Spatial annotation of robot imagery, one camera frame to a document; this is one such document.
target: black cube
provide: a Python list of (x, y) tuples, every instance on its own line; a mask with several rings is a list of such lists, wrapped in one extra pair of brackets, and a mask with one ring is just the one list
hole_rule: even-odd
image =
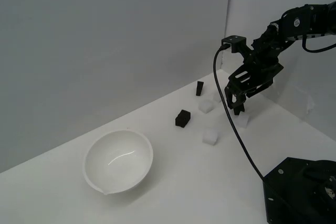
[(191, 114), (189, 111), (181, 110), (179, 115), (175, 118), (175, 125), (184, 128), (189, 122)]

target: white foam cube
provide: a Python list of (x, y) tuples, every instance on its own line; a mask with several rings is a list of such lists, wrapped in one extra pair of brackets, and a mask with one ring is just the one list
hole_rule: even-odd
[(204, 100), (204, 101), (201, 101), (199, 103), (198, 109), (206, 114), (206, 113), (208, 113), (208, 112), (210, 112), (211, 110), (214, 109), (214, 105), (213, 105), (212, 101)]
[(203, 143), (215, 145), (218, 139), (218, 131), (206, 128), (203, 132)]
[(221, 96), (219, 95), (218, 91), (215, 91), (213, 100), (214, 100), (215, 102), (221, 102), (221, 101), (222, 101), (222, 100), (221, 100)]
[(246, 128), (249, 117), (250, 116), (247, 113), (241, 112), (236, 120), (237, 126), (241, 128)]

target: black block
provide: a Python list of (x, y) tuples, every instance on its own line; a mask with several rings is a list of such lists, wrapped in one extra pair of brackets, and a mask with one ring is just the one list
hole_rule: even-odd
[(189, 122), (191, 114), (189, 111), (181, 110), (179, 115), (175, 118), (175, 125), (184, 128)]
[(200, 97), (202, 93), (204, 82), (203, 81), (198, 81), (197, 82), (197, 88), (196, 88), (196, 96)]

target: black mounting plate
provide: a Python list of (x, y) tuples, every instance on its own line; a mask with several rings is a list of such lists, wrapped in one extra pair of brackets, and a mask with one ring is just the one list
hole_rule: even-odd
[(273, 190), (301, 215), (299, 217), (297, 213), (294, 214), (293, 211), (289, 210), (264, 184), (266, 215), (269, 224), (336, 223), (334, 210), (325, 207), (325, 204), (321, 201), (322, 194), (318, 192), (318, 188), (324, 184), (309, 179), (305, 175), (305, 171), (308, 168), (314, 167), (321, 162), (326, 162), (326, 166), (323, 166), (325, 169), (323, 172), (326, 172), (324, 175), (329, 176), (334, 173), (335, 162), (310, 161), (287, 157), (265, 176), (267, 183)]

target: black cable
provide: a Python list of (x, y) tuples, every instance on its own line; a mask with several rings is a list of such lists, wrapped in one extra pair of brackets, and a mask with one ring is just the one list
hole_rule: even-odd
[(270, 189), (270, 191), (278, 198), (280, 199), (280, 201), (282, 201), (282, 203), (294, 214), (296, 215), (297, 217), (299, 217), (299, 219), (303, 220), (304, 223), (307, 223), (305, 218), (296, 210), (296, 208), (294, 208), (292, 205), (290, 205), (289, 203), (287, 203), (287, 201), (285, 201), (269, 184), (268, 182), (266, 181), (266, 179), (264, 178), (264, 176), (261, 174), (261, 172), (259, 171), (258, 167), (255, 165), (254, 161), (252, 160), (248, 150), (246, 149), (245, 147), (245, 144), (243, 143), (243, 140), (242, 138), (240, 137), (238, 131), (237, 131), (237, 128), (231, 118), (231, 115), (229, 113), (229, 109), (227, 108), (227, 105), (226, 105), (226, 102), (225, 102), (225, 98), (224, 98), (224, 95), (223, 95), (223, 92), (222, 92), (222, 89), (219, 85), (219, 82), (218, 82), (218, 77), (217, 77), (217, 72), (216, 72), (216, 63), (217, 63), (217, 58), (218, 58), (218, 55), (221, 51), (225, 50), (225, 49), (228, 49), (230, 47), (230, 44), (224, 44), (222, 45), (216, 52), (215, 54), (215, 58), (214, 58), (214, 64), (213, 64), (213, 70), (214, 70), (214, 77), (215, 77), (215, 82), (216, 82), (216, 86), (217, 86), (217, 89), (218, 89), (218, 92), (219, 92), (219, 95), (220, 95), (220, 99), (222, 100), (222, 103), (223, 103), (223, 106), (224, 106), (224, 110), (225, 110), (225, 113), (227, 115), (227, 118), (230, 122), (230, 125), (240, 143), (240, 145), (242, 146), (243, 148), (243, 151), (247, 157), (247, 159), (249, 160), (249, 162), (251, 163), (252, 167), (254, 168), (254, 170), (256, 171), (256, 173), (258, 174), (258, 176), (260, 177), (260, 179), (262, 180), (262, 182)]
[(307, 37), (304, 36), (303, 39), (302, 39), (302, 48), (304, 49), (304, 51), (311, 52), (313, 54), (317, 54), (319, 52), (325, 52), (325, 51), (328, 51), (328, 50), (336, 47), (336, 44), (334, 44), (334, 45), (331, 45), (329, 47), (325, 47), (325, 48), (321, 48), (321, 49), (317, 49), (317, 50), (310, 50), (310, 49), (306, 48), (306, 44), (307, 44)]
[(215, 55), (215, 59), (214, 59), (214, 76), (215, 76), (216, 86), (217, 86), (217, 89), (218, 89), (218, 91), (219, 91), (220, 98), (221, 98), (221, 100), (222, 100), (222, 102), (223, 102), (223, 106), (224, 106), (224, 110), (225, 110), (225, 113), (226, 113), (226, 115), (227, 115), (227, 118), (229, 119), (229, 122), (230, 122), (230, 124), (231, 124), (231, 127), (232, 127), (232, 129), (233, 129), (233, 131), (234, 131), (236, 137), (238, 138), (238, 141), (239, 141), (240, 145), (242, 146), (243, 151), (244, 151), (244, 153), (245, 153), (247, 159), (250, 161), (252, 167), (254, 168), (254, 170), (256, 171), (256, 173), (258, 174), (258, 176), (260, 177), (260, 179), (261, 179), (262, 181), (264, 181), (265, 178), (263, 177), (263, 175), (262, 175), (261, 172), (259, 171), (258, 167), (257, 167), (257, 166), (255, 165), (255, 163), (253, 162), (253, 160), (252, 160), (250, 154), (248, 153), (248, 151), (247, 151), (247, 149), (246, 149), (246, 147), (245, 147), (245, 145), (244, 145), (244, 143), (243, 143), (243, 140), (241, 140), (242, 138), (240, 137), (240, 135), (239, 135), (239, 133), (238, 133), (238, 131), (237, 131), (237, 128), (236, 128), (236, 126), (235, 126), (235, 124), (234, 124), (234, 122), (233, 122), (233, 120), (232, 120), (232, 118), (231, 118), (231, 116), (230, 116), (229, 109), (227, 108), (227, 105), (226, 105), (226, 102), (225, 102), (225, 99), (224, 99), (224, 96), (223, 96), (221, 87), (220, 87), (219, 82), (218, 82), (217, 73), (216, 73), (216, 61), (217, 61), (217, 57), (218, 57), (218, 54), (219, 54), (221, 51), (223, 51), (223, 50), (225, 50), (225, 49), (227, 49), (227, 48), (229, 48), (229, 47), (230, 47), (229, 44), (224, 44), (223, 46), (221, 46), (221, 47), (218, 49), (218, 51), (217, 51), (217, 53), (216, 53), (216, 55)]

